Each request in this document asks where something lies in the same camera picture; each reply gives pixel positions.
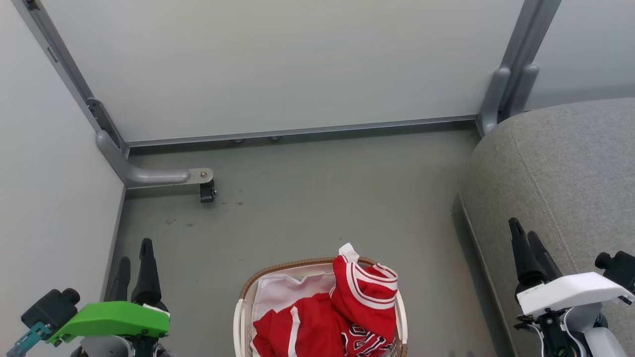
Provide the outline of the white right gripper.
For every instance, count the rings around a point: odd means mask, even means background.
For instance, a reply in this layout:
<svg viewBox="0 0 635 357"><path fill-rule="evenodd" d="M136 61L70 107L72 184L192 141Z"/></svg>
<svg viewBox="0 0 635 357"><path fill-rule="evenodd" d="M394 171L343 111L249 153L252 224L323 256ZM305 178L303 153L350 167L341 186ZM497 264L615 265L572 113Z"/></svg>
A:
<svg viewBox="0 0 635 357"><path fill-rule="evenodd" d="M517 294L522 314L537 318L549 310L562 310L590 303L606 302L634 295L621 285L595 272L563 276L538 234L528 236L520 221L508 220L511 246L517 274ZM540 269L549 283L540 285Z"/></svg>

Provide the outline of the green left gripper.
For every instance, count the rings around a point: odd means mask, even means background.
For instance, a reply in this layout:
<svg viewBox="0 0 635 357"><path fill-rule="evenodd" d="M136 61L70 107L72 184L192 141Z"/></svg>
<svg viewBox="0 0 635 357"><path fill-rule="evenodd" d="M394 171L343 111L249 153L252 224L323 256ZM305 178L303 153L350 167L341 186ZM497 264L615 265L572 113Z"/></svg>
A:
<svg viewBox="0 0 635 357"><path fill-rule="evenodd" d="M47 343L70 343L76 337L104 335L141 335L158 339L168 334L170 314L161 301L159 274L150 238L142 240L139 259L140 271L131 294L132 303L127 302L130 259L122 257L108 295L109 302L87 304L52 334Z"/></svg>

